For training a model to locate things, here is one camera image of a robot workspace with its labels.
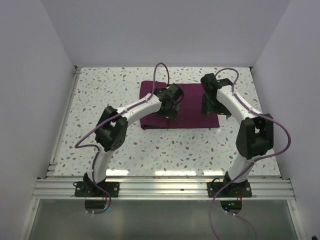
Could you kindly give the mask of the purple cloth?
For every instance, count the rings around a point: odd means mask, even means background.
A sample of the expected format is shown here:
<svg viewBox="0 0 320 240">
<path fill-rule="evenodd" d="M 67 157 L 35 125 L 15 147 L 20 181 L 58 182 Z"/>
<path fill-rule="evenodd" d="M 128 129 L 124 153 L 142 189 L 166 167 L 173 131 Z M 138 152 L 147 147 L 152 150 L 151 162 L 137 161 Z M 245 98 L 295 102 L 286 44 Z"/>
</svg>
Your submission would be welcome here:
<svg viewBox="0 0 320 240">
<path fill-rule="evenodd" d="M 175 120 L 166 118 L 157 113 L 149 114 L 140 119 L 140 127 L 148 129 L 203 129 L 219 128 L 218 115 L 211 113 L 202 115 L 202 97 L 205 93 L 200 83 L 179 83 L 184 98 L 177 112 Z"/>
</svg>

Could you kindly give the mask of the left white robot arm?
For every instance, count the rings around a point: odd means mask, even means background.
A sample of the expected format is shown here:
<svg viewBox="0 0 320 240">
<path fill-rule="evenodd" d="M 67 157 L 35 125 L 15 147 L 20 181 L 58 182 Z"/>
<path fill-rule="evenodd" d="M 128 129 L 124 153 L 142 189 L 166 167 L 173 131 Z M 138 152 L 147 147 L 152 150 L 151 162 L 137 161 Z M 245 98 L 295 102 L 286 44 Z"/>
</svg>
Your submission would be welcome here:
<svg viewBox="0 0 320 240">
<path fill-rule="evenodd" d="M 136 102 L 124 107 L 104 109 L 96 127 L 85 137 L 95 134 L 96 155 L 92 167 L 84 176 L 86 190 L 92 196 L 103 193 L 106 171 L 114 152 L 125 142 L 128 127 L 134 122 L 156 113 L 166 119 L 175 120 L 184 98 L 183 90 L 175 83 L 165 88 L 154 88 Z"/>
</svg>

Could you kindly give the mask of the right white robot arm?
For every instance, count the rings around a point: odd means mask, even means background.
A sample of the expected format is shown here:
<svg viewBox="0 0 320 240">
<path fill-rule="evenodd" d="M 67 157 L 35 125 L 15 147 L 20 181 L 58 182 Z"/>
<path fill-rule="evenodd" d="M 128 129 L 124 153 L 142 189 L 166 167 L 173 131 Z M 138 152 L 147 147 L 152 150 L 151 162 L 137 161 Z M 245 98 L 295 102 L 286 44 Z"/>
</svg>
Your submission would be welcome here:
<svg viewBox="0 0 320 240">
<path fill-rule="evenodd" d="M 246 109 L 232 93 L 233 83 L 224 78 L 217 80 L 213 74 L 206 74 L 200 80 L 205 93 L 202 96 L 201 113 L 234 117 L 239 124 L 235 141 L 237 157 L 224 176 L 223 192 L 235 196 L 240 190 L 240 183 L 248 180 L 254 161 L 264 156 L 274 146 L 273 122 L 270 114 L 256 116 Z"/>
</svg>

